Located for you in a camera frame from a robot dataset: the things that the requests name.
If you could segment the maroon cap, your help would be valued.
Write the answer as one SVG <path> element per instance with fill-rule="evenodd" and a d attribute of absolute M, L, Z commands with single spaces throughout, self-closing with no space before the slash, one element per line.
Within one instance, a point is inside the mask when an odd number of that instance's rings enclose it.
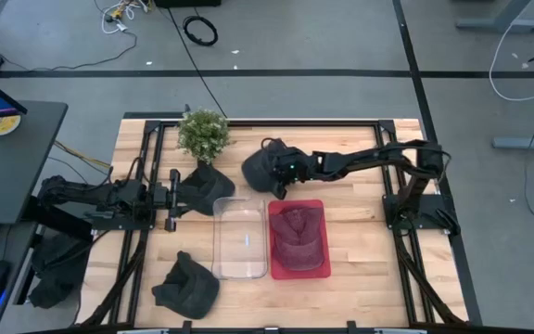
<path fill-rule="evenodd" d="M 295 206 L 270 217 L 275 259 L 289 271 L 310 271 L 324 263 L 320 208 Z"/>

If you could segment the pink-red plastic bin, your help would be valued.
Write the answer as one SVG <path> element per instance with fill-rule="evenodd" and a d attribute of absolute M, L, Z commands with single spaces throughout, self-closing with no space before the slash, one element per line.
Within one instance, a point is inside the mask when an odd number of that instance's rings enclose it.
<path fill-rule="evenodd" d="M 291 280 L 291 279 L 313 279 L 313 278 L 327 278 L 331 276 L 331 263 L 328 248 L 328 239 L 326 232 L 325 215 L 321 220 L 321 233 L 323 236 L 324 246 L 324 263 L 310 271 L 289 271 L 285 269 L 274 257 L 274 235 L 273 230 L 270 228 L 270 217 L 282 211 L 285 208 L 295 206 L 307 206 L 311 208 L 320 208 L 324 212 L 324 204 L 318 199 L 305 199 L 305 200 L 274 200 L 268 205 L 268 223 L 270 234 L 270 261 L 271 261 L 271 275 L 277 280 Z"/>

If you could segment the clear plastic bin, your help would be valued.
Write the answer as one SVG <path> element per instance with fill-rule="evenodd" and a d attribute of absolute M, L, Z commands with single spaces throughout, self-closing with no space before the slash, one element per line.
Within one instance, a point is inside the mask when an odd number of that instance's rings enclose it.
<path fill-rule="evenodd" d="M 261 278 L 268 271 L 265 205 L 260 199 L 227 197 L 213 204 L 211 272 L 220 280 Z"/>

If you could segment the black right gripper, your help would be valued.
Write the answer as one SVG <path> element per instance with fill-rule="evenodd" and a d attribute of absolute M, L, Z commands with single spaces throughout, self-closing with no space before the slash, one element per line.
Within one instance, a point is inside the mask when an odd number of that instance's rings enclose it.
<path fill-rule="evenodd" d="M 316 170 L 316 158 L 297 148 L 284 148 L 273 154 L 262 150 L 261 155 L 272 156 L 270 176 L 273 180 L 261 181 L 261 189 L 271 189 L 277 199 L 286 197 L 288 185 L 312 179 Z"/>

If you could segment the black aluminium table frame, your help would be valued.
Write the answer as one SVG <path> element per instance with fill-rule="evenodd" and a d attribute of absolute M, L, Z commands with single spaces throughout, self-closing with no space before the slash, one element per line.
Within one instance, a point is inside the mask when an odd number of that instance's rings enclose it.
<path fill-rule="evenodd" d="M 350 153 L 375 146 L 386 138 L 386 124 L 360 119 L 233 119 L 231 143 L 215 160 L 215 167 L 235 183 L 238 197 L 260 199 L 265 213 L 270 196 L 250 189 L 241 166 L 261 140 L 278 137 L 304 151 Z M 201 320 L 193 320 L 193 332 L 262 334 L 345 331 L 349 322 L 360 328 L 404 328 L 407 305 L 417 315 L 424 312 L 418 290 L 403 294 L 396 248 L 385 225 L 382 198 L 385 184 L 399 182 L 393 171 L 371 169 L 352 173 L 335 183 L 306 183 L 288 190 L 290 199 L 318 199 L 324 204 L 332 274 L 327 278 L 276 280 L 269 273 L 256 279 L 224 280 L 214 307 Z M 186 251 L 204 266 L 213 253 L 213 220 L 189 212 L 177 222 L 176 231 L 164 229 L 166 212 L 159 212 L 151 231 L 127 236 L 111 231 L 92 248 L 81 291 L 78 322 L 85 321 L 114 284 L 121 261 L 146 241 L 143 263 L 128 280 L 117 309 L 120 320 L 136 328 L 175 332 L 186 321 L 157 306 L 152 288 L 160 284 L 175 263 L 178 251 Z"/>

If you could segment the black bag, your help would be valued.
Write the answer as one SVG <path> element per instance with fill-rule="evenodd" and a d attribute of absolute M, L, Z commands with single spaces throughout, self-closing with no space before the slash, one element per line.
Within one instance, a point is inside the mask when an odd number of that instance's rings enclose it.
<path fill-rule="evenodd" d="M 57 234 L 34 249 L 31 268 L 39 283 L 28 296 L 34 307 L 49 309 L 56 306 L 81 284 L 91 244 L 91 241 Z"/>

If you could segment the dark grey cap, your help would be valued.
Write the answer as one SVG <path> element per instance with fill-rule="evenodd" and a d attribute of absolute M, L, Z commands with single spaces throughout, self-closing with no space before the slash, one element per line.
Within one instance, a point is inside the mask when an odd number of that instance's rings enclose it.
<path fill-rule="evenodd" d="M 190 319 L 202 319 L 216 302 L 220 281 L 206 267 L 179 250 L 177 261 L 164 281 L 152 288 L 157 306 Z"/>
<path fill-rule="evenodd" d="M 181 184 L 194 186 L 194 191 L 179 191 Z M 178 200 L 192 211 L 213 215 L 213 204 L 217 199 L 232 197 L 235 184 L 226 175 L 204 161 L 178 186 Z"/>
<path fill-rule="evenodd" d="M 261 148 L 246 158 L 241 166 L 242 173 L 248 185 L 255 191 L 274 193 L 276 190 L 277 179 L 274 176 L 276 171 L 276 153 L 280 148 L 278 140 L 275 138 L 264 138 L 261 141 Z M 272 152 L 271 157 L 263 157 L 262 150 Z M 273 181 L 272 189 L 261 189 L 261 181 L 270 179 Z"/>

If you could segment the black office desk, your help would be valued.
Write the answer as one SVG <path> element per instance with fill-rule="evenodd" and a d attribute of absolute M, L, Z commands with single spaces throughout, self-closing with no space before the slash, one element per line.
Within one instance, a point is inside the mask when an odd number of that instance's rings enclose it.
<path fill-rule="evenodd" d="M 37 226 L 24 221 L 22 214 L 68 110 L 63 102 L 24 101 L 22 105 L 28 113 L 19 127 L 0 136 L 0 260 L 10 264 L 0 321 Z"/>

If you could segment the artificial plant with white flowers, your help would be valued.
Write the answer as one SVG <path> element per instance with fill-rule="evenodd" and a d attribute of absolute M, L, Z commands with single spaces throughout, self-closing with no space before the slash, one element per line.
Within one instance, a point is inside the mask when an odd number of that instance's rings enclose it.
<path fill-rule="evenodd" d="M 210 109 L 185 112 L 177 128 L 177 147 L 206 164 L 212 164 L 230 145 L 228 120 Z"/>

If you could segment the black box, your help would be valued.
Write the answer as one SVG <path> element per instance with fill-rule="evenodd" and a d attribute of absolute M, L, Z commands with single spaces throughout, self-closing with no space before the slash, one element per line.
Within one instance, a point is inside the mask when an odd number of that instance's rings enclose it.
<path fill-rule="evenodd" d="M 154 0 L 156 6 L 170 7 L 197 7 L 197 6 L 220 6 L 223 0 Z"/>

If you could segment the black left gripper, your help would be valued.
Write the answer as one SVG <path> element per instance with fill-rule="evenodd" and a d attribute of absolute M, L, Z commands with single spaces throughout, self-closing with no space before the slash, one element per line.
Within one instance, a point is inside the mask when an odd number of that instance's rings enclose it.
<path fill-rule="evenodd" d="M 154 210 L 167 210 L 168 218 L 166 219 L 164 229 L 168 232 L 175 232 L 176 220 L 184 214 L 191 211 L 188 207 L 178 206 L 178 186 L 181 180 L 181 174 L 176 169 L 170 170 L 170 186 L 165 187 L 162 183 L 156 183 L 151 189 L 152 207 Z M 179 191 L 194 191 L 194 186 L 181 184 Z"/>

